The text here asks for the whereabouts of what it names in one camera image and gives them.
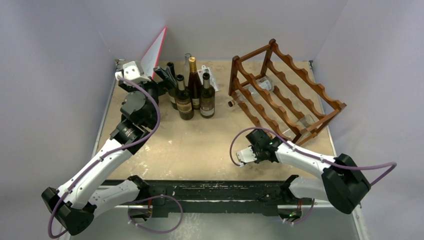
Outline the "dark green wine bottle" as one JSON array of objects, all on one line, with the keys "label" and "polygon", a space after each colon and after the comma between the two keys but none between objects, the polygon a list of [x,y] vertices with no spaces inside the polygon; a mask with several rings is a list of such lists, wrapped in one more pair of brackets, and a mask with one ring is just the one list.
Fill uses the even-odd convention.
[{"label": "dark green wine bottle", "polygon": [[173,85],[168,90],[169,99],[170,99],[172,107],[175,110],[178,110],[176,100],[175,100],[175,90],[176,90],[176,87],[177,87],[177,82],[176,82],[175,68],[174,68],[173,62],[168,62],[166,64],[166,72],[167,72],[168,76],[172,79],[172,82],[173,82]]}]

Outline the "gold capped red wine bottle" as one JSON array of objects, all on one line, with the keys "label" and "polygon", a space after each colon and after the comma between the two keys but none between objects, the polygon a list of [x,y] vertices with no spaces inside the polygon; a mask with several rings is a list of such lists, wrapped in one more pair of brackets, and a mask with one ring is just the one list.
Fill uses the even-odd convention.
[{"label": "gold capped red wine bottle", "polygon": [[189,63],[188,88],[190,91],[192,106],[195,110],[199,110],[202,83],[197,72],[196,58],[190,57],[188,59],[188,63]]}]

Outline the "silver capped bottle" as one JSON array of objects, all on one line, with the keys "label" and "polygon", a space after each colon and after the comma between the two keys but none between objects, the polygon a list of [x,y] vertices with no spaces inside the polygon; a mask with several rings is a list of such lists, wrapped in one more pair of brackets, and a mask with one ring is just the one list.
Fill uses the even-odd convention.
[{"label": "silver capped bottle", "polygon": [[176,76],[176,83],[175,102],[179,115],[183,120],[191,120],[194,117],[192,98],[189,89],[185,85],[182,74]]},{"label": "silver capped bottle", "polygon": [[200,114],[203,118],[212,118],[215,114],[215,89],[211,85],[210,74],[202,75],[203,85],[200,90]]}]

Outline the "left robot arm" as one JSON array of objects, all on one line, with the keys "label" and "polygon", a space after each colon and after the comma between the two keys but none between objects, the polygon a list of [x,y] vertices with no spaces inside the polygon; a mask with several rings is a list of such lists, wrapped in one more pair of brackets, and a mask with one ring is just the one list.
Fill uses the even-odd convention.
[{"label": "left robot arm", "polygon": [[177,85],[173,66],[155,67],[161,78],[155,82],[134,63],[124,64],[115,73],[118,85],[127,91],[121,106],[121,120],[98,153],[70,180],[58,188],[48,187],[41,197],[51,213],[72,236],[82,233],[102,213],[125,203],[142,205],[163,198],[153,193],[139,176],[130,176],[105,191],[99,186],[111,173],[134,156],[159,128],[159,96]]}]

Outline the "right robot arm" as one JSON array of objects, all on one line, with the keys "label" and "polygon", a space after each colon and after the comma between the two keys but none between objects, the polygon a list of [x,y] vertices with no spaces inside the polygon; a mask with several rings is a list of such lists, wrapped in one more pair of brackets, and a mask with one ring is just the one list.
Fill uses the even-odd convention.
[{"label": "right robot arm", "polygon": [[288,204],[310,198],[327,201],[340,212],[350,214],[371,190],[361,169],[346,154],[316,153],[281,136],[271,138],[264,129],[254,129],[246,138],[250,145],[236,153],[243,165],[269,161],[293,166],[313,176],[287,179],[280,196]]}]

